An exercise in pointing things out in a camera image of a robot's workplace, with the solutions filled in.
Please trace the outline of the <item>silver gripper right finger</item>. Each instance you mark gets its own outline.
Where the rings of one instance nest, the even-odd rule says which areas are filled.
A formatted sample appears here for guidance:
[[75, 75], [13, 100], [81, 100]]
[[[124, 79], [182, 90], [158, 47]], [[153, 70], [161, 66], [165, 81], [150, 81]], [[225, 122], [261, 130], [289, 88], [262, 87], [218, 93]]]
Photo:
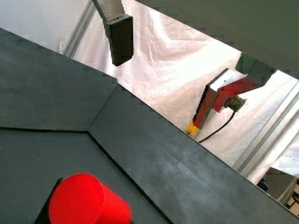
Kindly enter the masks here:
[[194, 115], [184, 132], [194, 136], [212, 110], [229, 108], [237, 112], [245, 103], [240, 94], [261, 88], [276, 70], [245, 53], [240, 54], [233, 69], [225, 68], [205, 85]]

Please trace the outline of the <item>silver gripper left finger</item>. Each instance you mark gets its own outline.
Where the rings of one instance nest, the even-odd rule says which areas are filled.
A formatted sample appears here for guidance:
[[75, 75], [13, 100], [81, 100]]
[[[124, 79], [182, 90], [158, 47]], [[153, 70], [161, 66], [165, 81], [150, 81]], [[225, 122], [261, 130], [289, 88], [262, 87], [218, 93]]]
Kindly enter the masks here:
[[91, 0], [103, 22], [111, 64], [120, 66], [133, 56], [133, 17], [125, 14], [121, 0]]

